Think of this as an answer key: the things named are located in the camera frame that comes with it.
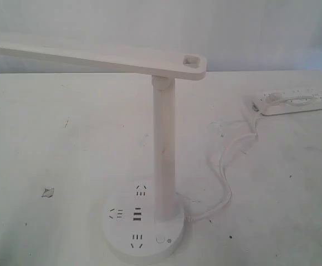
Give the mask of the torn tape scrap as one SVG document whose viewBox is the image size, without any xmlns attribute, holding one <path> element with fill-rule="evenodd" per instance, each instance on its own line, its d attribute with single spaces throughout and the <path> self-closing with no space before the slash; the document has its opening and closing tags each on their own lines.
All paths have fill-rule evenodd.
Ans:
<svg viewBox="0 0 322 266">
<path fill-rule="evenodd" d="M 44 198 L 51 198 L 54 195 L 54 188 L 45 188 L 44 192 L 42 193 L 41 197 Z"/>
</svg>

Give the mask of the white desk lamp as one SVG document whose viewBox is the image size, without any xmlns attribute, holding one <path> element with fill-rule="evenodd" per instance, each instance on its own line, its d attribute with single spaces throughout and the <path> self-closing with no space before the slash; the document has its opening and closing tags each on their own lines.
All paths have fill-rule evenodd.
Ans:
<svg viewBox="0 0 322 266">
<path fill-rule="evenodd" d="M 185 231 L 185 211 L 175 191 L 175 81 L 201 80 L 206 58 L 130 47 L 98 51 L 0 41 L 0 55 L 106 67 L 151 76 L 154 115 L 154 180 L 138 182 L 104 204 L 102 228 L 111 250 L 136 265 L 169 257 Z"/>
</svg>

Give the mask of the white power strip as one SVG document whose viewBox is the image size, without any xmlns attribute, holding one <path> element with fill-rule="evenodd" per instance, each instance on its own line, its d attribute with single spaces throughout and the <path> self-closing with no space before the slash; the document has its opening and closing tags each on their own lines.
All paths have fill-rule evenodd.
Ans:
<svg viewBox="0 0 322 266">
<path fill-rule="evenodd" d="M 264 116 L 322 110 L 322 85 L 258 87 L 241 96 L 244 106 Z"/>
</svg>

